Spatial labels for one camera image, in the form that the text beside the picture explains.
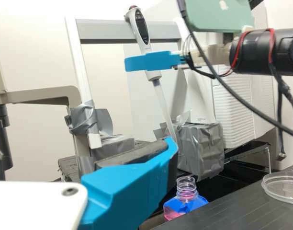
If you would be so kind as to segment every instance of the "pink liquid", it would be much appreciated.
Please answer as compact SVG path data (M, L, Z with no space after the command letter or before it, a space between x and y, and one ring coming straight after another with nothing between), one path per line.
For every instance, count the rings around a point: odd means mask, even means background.
M178 213L168 207L164 207L164 217L165 217L166 221L175 219L175 218L180 217L184 214L185 214L184 212Z

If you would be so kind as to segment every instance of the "white panel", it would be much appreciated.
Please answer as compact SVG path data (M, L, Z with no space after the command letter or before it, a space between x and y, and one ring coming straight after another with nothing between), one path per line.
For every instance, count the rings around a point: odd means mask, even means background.
M275 118L272 77L260 75L250 77L252 82L253 105L268 116ZM273 125L256 114L254 114L254 126L256 138L261 137L273 128Z
M0 229L74 230L86 204L81 184L0 181Z
M224 81L243 99L251 102L249 76L231 74ZM215 116L223 127L225 148L235 148L254 139L253 114L222 85L214 84L213 92Z

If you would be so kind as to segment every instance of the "petri dish lid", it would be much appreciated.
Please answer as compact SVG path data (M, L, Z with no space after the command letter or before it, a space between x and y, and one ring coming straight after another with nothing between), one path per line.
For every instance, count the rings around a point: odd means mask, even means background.
M293 204L293 168L265 175L261 186L272 198Z

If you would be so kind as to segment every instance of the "gray duct tape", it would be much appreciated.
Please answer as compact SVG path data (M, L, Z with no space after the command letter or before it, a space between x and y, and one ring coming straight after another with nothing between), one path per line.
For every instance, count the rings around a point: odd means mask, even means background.
M73 135L86 133L113 134L113 122L107 109L95 109L93 100L70 108L70 115L65 116L66 124Z

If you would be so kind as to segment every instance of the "white metal bar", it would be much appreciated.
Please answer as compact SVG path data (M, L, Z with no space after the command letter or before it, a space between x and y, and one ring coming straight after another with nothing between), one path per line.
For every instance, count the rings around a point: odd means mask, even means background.
M84 62L84 56L81 49L78 27L74 17L66 17L66 28L68 32L68 39L72 53L72 60L76 74L76 80L79 87L79 92L82 102L92 100L89 81ZM97 149L101 147L101 137L99 133L88 133L89 147Z

